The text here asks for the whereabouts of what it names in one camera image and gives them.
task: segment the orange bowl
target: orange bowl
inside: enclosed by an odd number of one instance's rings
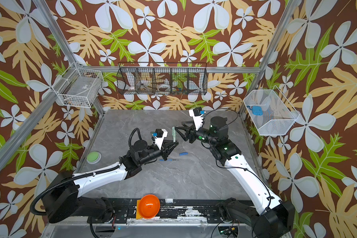
[[[160,210],[159,199],[152,194],[145,195],[139,202],[137,210],[141,217],[151,219],[157,215]]]

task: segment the black wire basket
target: black wire basket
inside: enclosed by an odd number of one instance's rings
[[[148,62],[146,64],[148,66],[144,67],[128,62],[119,63],[117,73],[119,93],[204,95],[207,92],[206,64],[195,62],[188,66],[177,63]]]

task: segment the blue object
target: blue object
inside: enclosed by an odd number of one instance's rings
[[[255,116],[262,116],[263,112],[262,112],[262,108],[259,106],[253,106],[252,107],[252,114]]]

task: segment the white mesh basket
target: white mesh basket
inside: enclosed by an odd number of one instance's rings
[[[292,104],[279,91],[283,100],[272,89],[253,90],[243,99],[249,115],[261,136],[284,136],[300,116]],[[283,101],[291,105],[292,112]],[[252,108],[261,107],[262,115],[254,115]]]
[[[64,106],[91,108],[102,87],[103,75],[99,70],[76,68],[62,80],[65,82],[56,94]]]

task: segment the green round button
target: green round button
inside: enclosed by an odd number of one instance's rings
[[[99,153],[97,151],[90,152],[89,155],[87,155],[87,161],[89,162],[94,162],[99,158]]]

